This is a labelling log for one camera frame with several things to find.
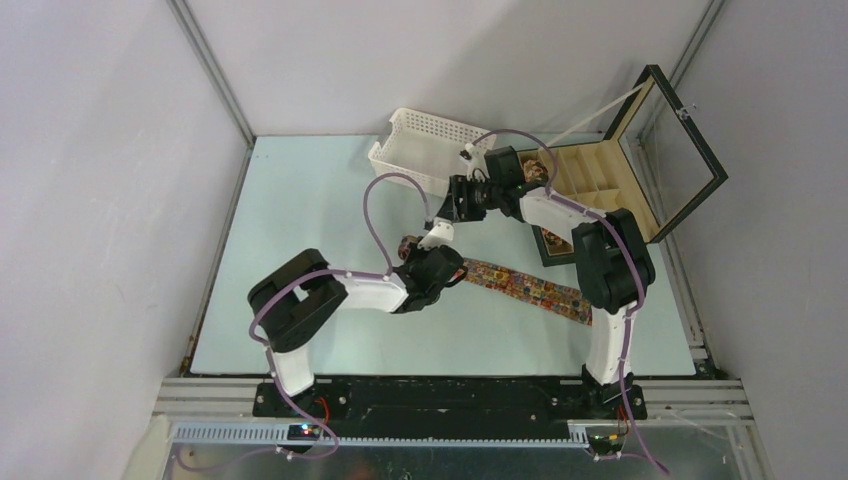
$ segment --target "open box lid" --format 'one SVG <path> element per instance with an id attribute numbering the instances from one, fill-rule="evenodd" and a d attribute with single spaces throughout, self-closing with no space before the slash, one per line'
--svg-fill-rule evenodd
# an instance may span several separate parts
<path id="1" fill-rule="evenodd" d="M 621 148 L 653 216 L 645 240 L 659 242 L 727 180 L 695 122 L 658 65 L 647 65 L 607 129 Z"/>

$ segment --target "patterned ribbon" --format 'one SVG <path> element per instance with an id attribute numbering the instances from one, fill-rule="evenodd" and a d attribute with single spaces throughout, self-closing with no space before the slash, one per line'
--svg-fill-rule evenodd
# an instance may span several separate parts
<path id="1" fill-rule="evenodd" d="M 398 256 L 406 259 L 409 249 L 417 242 L 417 237 L 404 237 L 398 246 Z M 592 306 L 576 288 L 471 258 L 465 259 L 465 267 L 468 269 L 466 282 L 496 290 L 582 325 L 592 325 Z"/>

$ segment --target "wooden jewelry box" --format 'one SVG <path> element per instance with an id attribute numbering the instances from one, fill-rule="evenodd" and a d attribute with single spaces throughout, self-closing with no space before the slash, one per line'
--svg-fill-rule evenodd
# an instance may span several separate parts
<path id="1" fill-rule="evenodd" d="M 633 212 L 646 242 L 657 243 L 727 180 L 698 127 L 657 65 L 648 65 L 607 128 L 603 140 L 553 147 L 552 187 L 582 204 Z M 543 150 L 518 153 L 525 177 L 547 180 Z M 573 263 L 573 249 L 533 227 L 542 264 Z"/>

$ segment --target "light blue table surface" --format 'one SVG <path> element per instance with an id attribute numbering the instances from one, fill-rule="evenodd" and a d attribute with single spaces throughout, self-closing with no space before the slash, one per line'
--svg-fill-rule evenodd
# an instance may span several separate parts
<path id="1" fill-rule="evenodd" d="M 362 194 L 374 178 L 374 136 L 261 137 L 256 143 L 191 365 L 200 374 L 261 374 L 262 348 L 247 335 L 247 292 L 306 248 L 333 266 L 383 271 L 368 234 Z M 504 138 L 498 143 L 504 144 Z M 517 147 L 527 144 L 514 141 Z M 433 209 L 441 199 L 430 197 Z M 391 182 L 372 191 L 372 219 L 394 251 L 423 234 L 417 192 Z M 463 256 L 577 286 L 572 265 L 544 268 L 529 226 L 490 212 L 459 224 Z M 649 247 L 657 280 L 636 318 L 637 375 L 692 375 L 694 367 L 662 256 Z M 461 283 L 421 312 L 343 311 L 310 343 L 315 373 L 368 375 L 579 375 L 590 327 L 498 292 Z"/>

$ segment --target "white plastic basket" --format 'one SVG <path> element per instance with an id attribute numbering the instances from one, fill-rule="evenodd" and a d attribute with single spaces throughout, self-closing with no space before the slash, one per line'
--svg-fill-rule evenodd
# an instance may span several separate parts
<path id="1" fill-rule="evenodd" d="M 399 108 L 389 119 L 386 131 L 374 142 L 368 159 L 377 175 L 405 173 L 418 181 L 425 192 L 444 197 L 448 178 L 466 173 L 467 165 L 460 160 L 459 152 L 466 143 L 486 132 L 488 130 Z M 494 144 L 495 135 L 480 142 L 485 148 L 492 148 Z M 414 188 L 400 178 L 387 180 Z"/>

